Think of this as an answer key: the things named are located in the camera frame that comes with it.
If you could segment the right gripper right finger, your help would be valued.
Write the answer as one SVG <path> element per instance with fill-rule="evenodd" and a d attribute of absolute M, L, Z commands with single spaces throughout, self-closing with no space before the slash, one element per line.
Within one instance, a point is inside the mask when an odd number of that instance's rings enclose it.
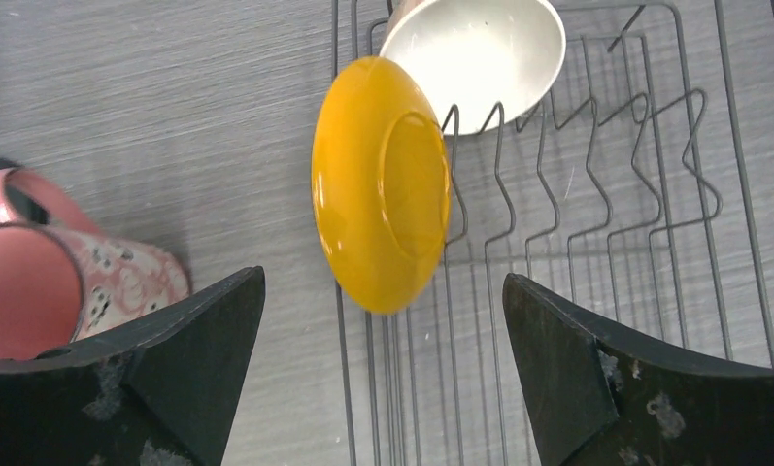
<path fill-rule="evenodd" d="M 774 465 L 774 369 L 668 344 L 518 274 L 503 310 L 545 465 Z"/>

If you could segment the pink patterned mug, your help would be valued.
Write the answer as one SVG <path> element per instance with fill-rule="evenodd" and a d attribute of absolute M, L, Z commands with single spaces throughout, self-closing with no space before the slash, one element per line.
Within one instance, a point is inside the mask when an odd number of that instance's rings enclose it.
<path fill-rule="evenodd" d="M 105 233 L 31 170 L 0 170 L 0 359 L 32 359 L 190 292 L 168 251 Z"/>

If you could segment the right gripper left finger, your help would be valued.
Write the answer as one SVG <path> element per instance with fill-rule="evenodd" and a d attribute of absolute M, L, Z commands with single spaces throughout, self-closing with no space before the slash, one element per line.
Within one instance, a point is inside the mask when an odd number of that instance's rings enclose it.
<path fill-rule="evenodd" d="M 0 360 L 0 465 L 219 465 L 266 295 L 243 268 L 32 360 Z"/>

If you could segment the white ceramic bowl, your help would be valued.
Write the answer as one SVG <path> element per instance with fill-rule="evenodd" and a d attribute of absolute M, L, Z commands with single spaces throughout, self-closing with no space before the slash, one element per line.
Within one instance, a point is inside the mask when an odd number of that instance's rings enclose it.
<path fill-rule="evenodd" d="M 403 1 L 387 23 L 380 55 L 402 67 L 446 135 L 476 134 L 535 107 L 564 62 L 564 24 L 548 1 Z"/>

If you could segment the yellow plate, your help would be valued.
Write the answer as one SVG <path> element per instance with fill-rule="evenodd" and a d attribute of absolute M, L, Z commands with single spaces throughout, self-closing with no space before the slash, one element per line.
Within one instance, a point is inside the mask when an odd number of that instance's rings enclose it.
<path fill-rule="evenodd" d="M 450 219 L 450 166 L 432 107 L 393 61 L 364 56 L 333 81 L 317 121 L 312 202 L 337 283 L 392 315 L 430 281 Z"/>

